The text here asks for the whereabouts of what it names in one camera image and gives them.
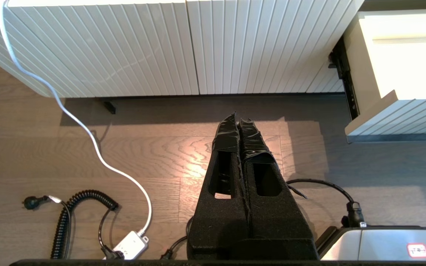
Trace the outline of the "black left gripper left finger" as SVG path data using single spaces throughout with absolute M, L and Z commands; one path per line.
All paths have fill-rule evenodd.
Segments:
M 223 119 L 187 235 L 189 259 L 229 259 L 233 246 L 247 238 L 247 206 L 236 114 Z

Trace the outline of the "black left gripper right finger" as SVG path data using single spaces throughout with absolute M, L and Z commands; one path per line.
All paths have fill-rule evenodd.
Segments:
M 239 122 L 248 237 L 254 259 L 318 259 L 313 233 L 277 160 L 250 119 Z

